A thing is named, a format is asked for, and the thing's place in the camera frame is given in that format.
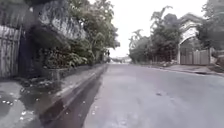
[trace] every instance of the asphalt road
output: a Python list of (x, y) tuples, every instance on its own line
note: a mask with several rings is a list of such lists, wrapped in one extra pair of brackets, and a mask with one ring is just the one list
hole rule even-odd
[(84, 128), (224, 128), (224, 78), (110, 65)]

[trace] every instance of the foliage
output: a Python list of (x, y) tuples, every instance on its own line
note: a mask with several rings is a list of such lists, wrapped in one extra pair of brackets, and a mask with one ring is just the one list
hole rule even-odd
[(152, 27), (152, 35), (144, 37), (135, 31), (130, 38), (130, 58), (133, 62), (145, 62), (154, 59), (172, 61), (177, 54), (177, 46), (180, 39), (179, 22), (174, 14), (167, 14), (163, 18), (166, 6), (160, 12), (154, 12), (151, 17), (156, 27)]
[(158, 26), (158, 25), (162, 24), (162, 21), (163, 21), (162, 17), (164, 15), (166, 9), (169, 9), (169, 8), (173, 8), (173, 7), (171, 7), (171, 6), (165, 6), (165, 7), (162, 8), (161, 11), (155, 11), (155, 12), (153, 12), (153, 14), (151, 16), (151, 20), (154, 20), (154, 22), (151, 25), (151, 28), (153, 28), (154, 25)]
[(209, 24), (208, 22), (204, 22), (202, 25), (197, 26), (197, 38), (200, 40), (201, 45), (204, 48), (210, 48), (212, 44), (212, 40), (209, 36)]
[(205, 11), (206, 22), (202, 25), (205, 27), (203, 30), (199, 28), (201, 34), (201, 41), (205, 41), (205, 47), (210, 46), (215, 49), (224, 49), (223, 25), (224, 25), (224, 1), (222, 0), (208, 0), (207, 4), (203, 7)]
[[(50, 19), (48, 26), (51, 29), (53, 29), (53, 19), (56, 18), (59, 22), (67, 23), (68, 28), (74, 28), (74, 32), (76, 28), (73, 24), (78, 23), (86, 33), (85, 39), (66, 39), (63, 43), (57, 43), (60, 45), (54, 43), (55, 40), (62, 41), (58, 40), (57, 34), (54, 34), (56, 37), (52, 37), (54, 42), (51, 42), (51, 39), (47, 40), (50, 47), (42, 47), (38, 53), (39, 57), (37, 57), (38, 61), (47, 68), (93, 65), (103, 60), (103, 56), (108, 53), (107, 48), (115, 48), (118, 43), (116, 41), (117, 28), (111, 23), (114, 15), (113, 6), (108, 0), (97, 0), (94, 4), (90, 4), (88, 0), (55, 1), (47, 3), (43, 13), (47, 14)], [(52, 35), (52, 32), (48, 32), (48, 30), (44, 29), (44, 32)], [(38, 34), (38, 37), (44, 35), (47, 34), (41, 33)], [(69, 47), (61, 49), (63, 44), (69, 44)]]

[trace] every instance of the sidewalk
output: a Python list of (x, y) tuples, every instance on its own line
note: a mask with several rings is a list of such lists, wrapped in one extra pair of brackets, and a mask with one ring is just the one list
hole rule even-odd
[(223, 76), (224, 73), (218, 73), (213, 70), (213, 66), (187, 66), (187, 65), (173, 65), (170, 67), (158, 67), (156, 66), (155, 68), (160, 68), (164, 70), (171, 70), (171, 71), (179, 71), (179, 72), (188, 72), (188, 73), (196, 73), (196, 74), (202, 74), (202, 75), (218, 75), (218, 76)]
[(0, 82), (1, 128), (42, 128), (48, 125), (85, 89), (88, 82), (97, 79), (105, 69), (106, 65), (103, 65), (58, 83), (39, 81), (38, 86), (28, 82)]

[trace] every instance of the roof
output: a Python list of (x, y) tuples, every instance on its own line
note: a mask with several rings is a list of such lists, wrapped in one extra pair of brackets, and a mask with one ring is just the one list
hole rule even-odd
[(182, 16), (179, 21), (181, 24), (187, 22), (187, 21), (193, 21), (193, 22), (196, 22), (196, 23), (202, 23), (202, 21), (204, 20), (202, 17), (199, 17), (199, 16), (196, 16), (194, 14), (191, 14), (191, 13), (187, 13), (185, 14), (184, 16)]

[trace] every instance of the wet pavement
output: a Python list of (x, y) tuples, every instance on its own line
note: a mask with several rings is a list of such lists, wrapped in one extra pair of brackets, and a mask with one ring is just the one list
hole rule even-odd
[(79, 72), (60, 82), (42, 78), (0, 82), (0, 128), (46, 128), (68, 107), (79, 85), (103, 67)]
[(83, 128), (224, 127), (223, 77), (114, 64), (101, 82)]

